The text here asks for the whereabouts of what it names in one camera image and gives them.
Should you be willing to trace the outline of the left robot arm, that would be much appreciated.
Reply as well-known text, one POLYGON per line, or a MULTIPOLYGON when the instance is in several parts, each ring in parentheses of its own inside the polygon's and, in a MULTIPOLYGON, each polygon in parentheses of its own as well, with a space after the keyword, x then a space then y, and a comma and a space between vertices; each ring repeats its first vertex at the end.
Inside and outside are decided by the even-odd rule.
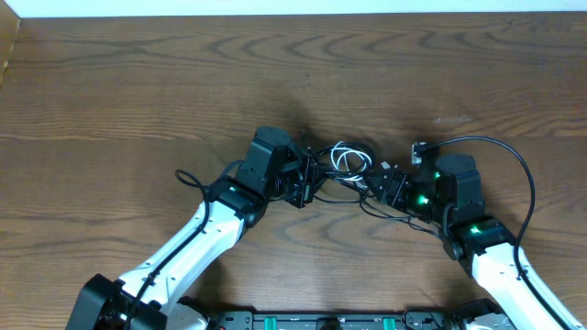
POLYGON ((194 216, 151 257, 109 280, 101 274, 83 286, 70 329, 205 329, 206 316, 181 299, 204 270, 234 247, 264 216, 269 203, 302 208, 313 199, 326 166, 284 130, 257 128, 244 159, 203 185, 177 170, 181 182, 201 191, 194 216))

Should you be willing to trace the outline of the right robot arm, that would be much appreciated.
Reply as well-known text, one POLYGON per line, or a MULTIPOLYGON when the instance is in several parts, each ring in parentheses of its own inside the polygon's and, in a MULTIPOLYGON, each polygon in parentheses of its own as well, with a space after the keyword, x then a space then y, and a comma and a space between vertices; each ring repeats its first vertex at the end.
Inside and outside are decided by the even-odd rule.
POLYGON ((474 158, 422 158, 415 176, 386 167, 363 177, 381 204, 438 227, 443 248, 495 300, 516 329, 580 329, 530 265, 513 233, 485 210, 474 158))

